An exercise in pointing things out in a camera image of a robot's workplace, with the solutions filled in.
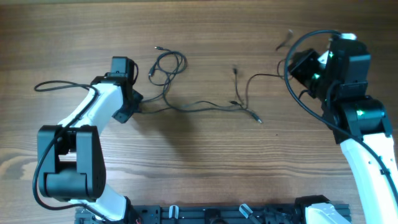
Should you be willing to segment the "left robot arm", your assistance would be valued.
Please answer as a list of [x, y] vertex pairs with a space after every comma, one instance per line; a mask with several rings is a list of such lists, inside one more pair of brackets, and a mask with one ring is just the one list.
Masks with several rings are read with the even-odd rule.
[[126, 123], [139, 110], [143, 96], [133, 89], [139, 73], [127, 57], [113, 57], [111, 70], [97, 76], [86, 98], [57, 125], [44, 125], [37, 134], [37, 167], [32, 180], [35, 201], [41, 197], [63, 204], [58, 210], [78, 207], [89, 222], [142, 223], [131, 201], [106, 183], [100, 134], [110, 119]]

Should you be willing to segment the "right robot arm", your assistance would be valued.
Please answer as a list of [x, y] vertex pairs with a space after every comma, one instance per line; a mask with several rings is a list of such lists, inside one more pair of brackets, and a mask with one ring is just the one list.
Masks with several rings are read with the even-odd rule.
[[358, 189], [367, 223], [397, 223], [397, 163], [383, 103], [367, 95], [371, 54], [354, 34], [301, 36], [284, 62], [292, 98], [333, 131]]

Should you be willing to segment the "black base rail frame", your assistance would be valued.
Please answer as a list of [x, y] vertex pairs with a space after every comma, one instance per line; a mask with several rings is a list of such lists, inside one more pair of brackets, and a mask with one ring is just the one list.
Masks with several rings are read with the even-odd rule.
[[[246, 218], [238, 206], [219, 207], [179, 207], [178, 217], [169, 214], [169, 207], [158, 205], [135, 206], [135, 211], [140, 217], [139, 223], [168, 224], [211, 224], [211, 223], [252, 223]], [[304, 213], [293, 204], [268, 204], [265, 206], [251, 207], [253, 217], [259, 223], [283, 224], [303, 223]]]

